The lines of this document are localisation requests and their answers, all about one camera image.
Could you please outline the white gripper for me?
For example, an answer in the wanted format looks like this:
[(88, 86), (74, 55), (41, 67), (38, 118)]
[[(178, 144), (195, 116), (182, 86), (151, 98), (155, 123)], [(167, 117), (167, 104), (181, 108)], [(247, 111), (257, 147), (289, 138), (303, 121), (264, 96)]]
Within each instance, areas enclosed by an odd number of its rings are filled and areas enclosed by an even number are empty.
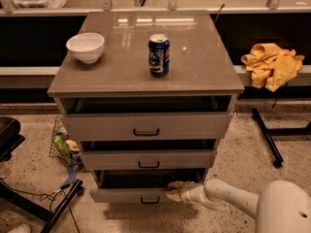
[(204, 204), (207, 201), (207, 195), (202, 183), (175, 181), (167, 185), (170, 188), (179, 188), (177, 190), (167, 191), (166, 197), (175, 202), (199, 203)]

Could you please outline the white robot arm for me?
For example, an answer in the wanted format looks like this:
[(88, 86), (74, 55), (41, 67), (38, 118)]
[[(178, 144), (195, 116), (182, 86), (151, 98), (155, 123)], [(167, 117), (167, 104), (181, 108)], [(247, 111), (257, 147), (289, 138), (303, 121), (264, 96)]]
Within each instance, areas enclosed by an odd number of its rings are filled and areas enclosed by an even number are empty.
[(311, 197), (294, 183), (271, 182), (259, 195), (218, 179), (168, 186), (166, 196), (176, 202), (198, 203), (214, 211), (234, 206), (256, 221), (256, 233), (311, 233)]

